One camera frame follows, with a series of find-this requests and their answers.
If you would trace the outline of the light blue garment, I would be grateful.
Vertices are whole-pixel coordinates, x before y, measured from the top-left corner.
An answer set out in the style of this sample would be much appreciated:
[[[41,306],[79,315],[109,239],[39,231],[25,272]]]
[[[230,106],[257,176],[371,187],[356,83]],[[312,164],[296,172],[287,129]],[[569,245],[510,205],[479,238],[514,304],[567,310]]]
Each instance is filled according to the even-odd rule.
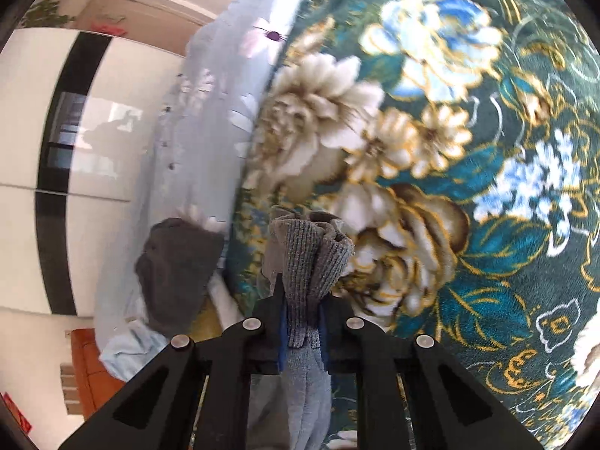
[[[99,360],[112,377],[128,382],[167,344],[164,335],[152,330],[143,320],[134,319],[107,342]]]

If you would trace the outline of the orange wooden bed frame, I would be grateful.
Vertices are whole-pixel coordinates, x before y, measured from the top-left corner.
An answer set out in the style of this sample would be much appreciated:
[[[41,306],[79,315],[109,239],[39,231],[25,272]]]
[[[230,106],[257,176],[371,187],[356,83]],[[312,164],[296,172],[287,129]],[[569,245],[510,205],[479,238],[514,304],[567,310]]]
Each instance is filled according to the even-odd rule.
[[[88,420],[123,388],[125,383],[112,377],[100,361],[100,351],[93,328],[73,330],[70,340],[72,365],[82,415],[85,420]]]

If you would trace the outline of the mustard knit garment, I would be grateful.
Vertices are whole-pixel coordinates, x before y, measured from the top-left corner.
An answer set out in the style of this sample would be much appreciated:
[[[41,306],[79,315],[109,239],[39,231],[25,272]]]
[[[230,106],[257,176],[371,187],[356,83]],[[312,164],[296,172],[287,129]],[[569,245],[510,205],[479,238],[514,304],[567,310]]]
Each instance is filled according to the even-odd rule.
[[[217,310],[211,300],[204,303],[193,320],[188,336],[195,342],[213,339],[223,333]]]

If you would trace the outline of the dark grey garment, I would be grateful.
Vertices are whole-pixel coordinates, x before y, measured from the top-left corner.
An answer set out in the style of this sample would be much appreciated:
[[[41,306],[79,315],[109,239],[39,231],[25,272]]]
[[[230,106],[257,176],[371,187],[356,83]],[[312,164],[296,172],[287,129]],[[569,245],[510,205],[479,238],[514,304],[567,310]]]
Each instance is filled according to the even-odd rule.
[[[206,300],[224,243],[220,232],[180,217],[151,227],[134,271],[152,330],[167,338],[188,331]]]

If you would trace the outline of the grey sweater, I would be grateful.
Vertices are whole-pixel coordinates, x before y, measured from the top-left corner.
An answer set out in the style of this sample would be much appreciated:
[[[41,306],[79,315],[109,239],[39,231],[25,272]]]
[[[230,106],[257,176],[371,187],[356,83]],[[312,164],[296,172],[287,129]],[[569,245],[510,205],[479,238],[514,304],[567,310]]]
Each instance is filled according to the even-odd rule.
[[[320,302],[354,253],[343,222],[331,213],[270,212],[260,280],[283,281],[286,300],[284,368],[251,378],[246,447],[318,449],[330,425],[332,378],[320,352]]]

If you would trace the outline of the teal floral blanket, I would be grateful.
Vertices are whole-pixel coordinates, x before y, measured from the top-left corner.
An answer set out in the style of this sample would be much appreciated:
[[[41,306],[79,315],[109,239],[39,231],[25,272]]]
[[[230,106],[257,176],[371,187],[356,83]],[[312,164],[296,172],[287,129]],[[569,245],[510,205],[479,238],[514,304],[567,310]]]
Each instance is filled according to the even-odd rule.
[[[439,342],[547,449],[599,392],[599,53],[563,0],[302,0],[257,115],[227,283],[270,211],[340,218],[334,286]]]

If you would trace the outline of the light blue floral bedsheet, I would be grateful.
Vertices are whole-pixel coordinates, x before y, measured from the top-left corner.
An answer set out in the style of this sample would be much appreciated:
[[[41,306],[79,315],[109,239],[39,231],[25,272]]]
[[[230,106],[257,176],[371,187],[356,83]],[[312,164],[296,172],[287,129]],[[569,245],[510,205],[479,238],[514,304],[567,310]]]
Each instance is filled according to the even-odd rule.
[[[227,229],[254,120],[301,0],[233,0],[198,30],[151,120],[134,198],[100,274],[94,331],[105,345],[141,315],[134,263],[150,228],[185,215]]]

